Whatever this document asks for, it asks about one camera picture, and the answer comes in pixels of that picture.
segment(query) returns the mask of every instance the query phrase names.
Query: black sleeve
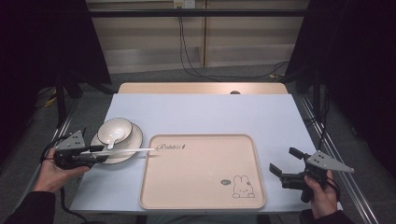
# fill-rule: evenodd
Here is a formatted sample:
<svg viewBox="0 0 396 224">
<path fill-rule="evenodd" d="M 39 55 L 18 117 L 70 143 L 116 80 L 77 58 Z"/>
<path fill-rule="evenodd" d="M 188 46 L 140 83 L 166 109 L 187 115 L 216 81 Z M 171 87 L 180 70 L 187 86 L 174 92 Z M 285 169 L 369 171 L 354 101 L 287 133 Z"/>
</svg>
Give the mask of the black sleeve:
<svg viewBox="0 0 396 224">
<path fill-rule="evenodd" d="M 55 194 L 44 191 L 30 192 L 4 224 L 52 224 L 55 215 Z"/>
<path fill-rule="evenodd" d="M 326 217 L 321 217 L 316 220 L 317 224 L 328 224 L 328 223 L 343 223 L 343 224 L 354 224 L 352 220 L 347 217 L 343 211 L 338 210 L 333 214 Z"/>
<path fill-rule="evenodd" d="M 352 220 L 347 217 L 343 211 L 339 210 L 333 214 L 326 217 L 321 217 L 314 219 L 311 209 L 303 210 L 300 213 L 300 222 L 302 224 L 333 224 L 333 223 L 343 223 L 343 224 L 354 224 Z"/>
</svg>

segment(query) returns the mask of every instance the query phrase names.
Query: spoon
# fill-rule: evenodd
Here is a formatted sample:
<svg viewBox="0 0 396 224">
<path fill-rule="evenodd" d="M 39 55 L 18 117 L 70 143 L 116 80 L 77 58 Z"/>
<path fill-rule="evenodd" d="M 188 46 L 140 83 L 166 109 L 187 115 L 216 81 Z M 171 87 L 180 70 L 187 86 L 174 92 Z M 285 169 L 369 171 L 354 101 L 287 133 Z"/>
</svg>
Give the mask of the spoon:
<svg viewBox="0 0 396 224">
<path fill-rule="evenodd" d="M 111 139 L 108 141 L 107 149 L 113 149 L 116 141 L 124 136 L 123 130 L 116 130 L 114 133 L 110 134 Z"/>
</svg>

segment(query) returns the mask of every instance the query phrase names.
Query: human hand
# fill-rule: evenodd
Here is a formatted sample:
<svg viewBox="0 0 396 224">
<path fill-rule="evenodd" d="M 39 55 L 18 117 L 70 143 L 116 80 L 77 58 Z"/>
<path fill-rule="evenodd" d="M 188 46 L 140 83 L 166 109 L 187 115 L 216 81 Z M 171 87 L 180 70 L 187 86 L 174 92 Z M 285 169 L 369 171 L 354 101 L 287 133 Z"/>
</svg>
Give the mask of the human hand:
<svg viewBox="0 0 396 224">
<path fill-rule="evenodd" d="M 40 175 L 35 182 L 33 191 L 55 192 L 61 189 L 69 178 L 82 175 L 90 170 L 88 166 L 63 170 L 55 165 L 55 161 L 53 160 L 54 153 L 55 149 L 52 148 L 49 151 L 47 159 L 42 162 Z"/>
<path fill-rule="evenodd" d="M 327 172 L 327 177 L 332 179 L 332 171 Z M 315 179 L 307 175 L 304 177 L 304 181 L 314 191 L 314 196 L 311 199 L 311 208 L 315 219 L 337 211 L 337 195 L 333 188 L 326 185 L 323 190 Z"/>
</svg>

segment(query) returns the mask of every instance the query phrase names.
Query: wall outlet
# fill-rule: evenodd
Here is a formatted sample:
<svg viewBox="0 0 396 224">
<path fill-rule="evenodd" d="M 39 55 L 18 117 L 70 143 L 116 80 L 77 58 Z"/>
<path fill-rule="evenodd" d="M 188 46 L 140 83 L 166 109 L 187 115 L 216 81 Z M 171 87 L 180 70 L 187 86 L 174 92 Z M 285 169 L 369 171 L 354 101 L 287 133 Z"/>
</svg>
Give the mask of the wall outlet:
<svg viewBox="0 0 396 224">
<path fill-rule="evenodd" d="M 184 0 L 174 0 L 174 8 L 184 8 Z"/>
<path fill-rule="evenodd" d="M 184 8 L 195 8 L 195 0 L 184 0 Z"/>
</svg>

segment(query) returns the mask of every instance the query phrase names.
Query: wall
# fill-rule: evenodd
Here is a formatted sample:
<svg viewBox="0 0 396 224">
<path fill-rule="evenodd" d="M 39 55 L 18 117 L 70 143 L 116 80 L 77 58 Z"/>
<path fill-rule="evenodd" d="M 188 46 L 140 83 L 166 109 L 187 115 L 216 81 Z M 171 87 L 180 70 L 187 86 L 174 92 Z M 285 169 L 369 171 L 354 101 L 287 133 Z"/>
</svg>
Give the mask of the wall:
<svg viewBox="0 0 396 224">
<path fill-rule="evenodd" d="M 90 9 L 173 8 L 173 1 L 88 0 Z M 196 0 L 197 8 L 304 9 L 307 0 Z M 178 18 L 93 18 L 110 73 L 180 68 Z M 183 18 L 194 67 L 287 61 L 303 18 Z"/>
</svg>

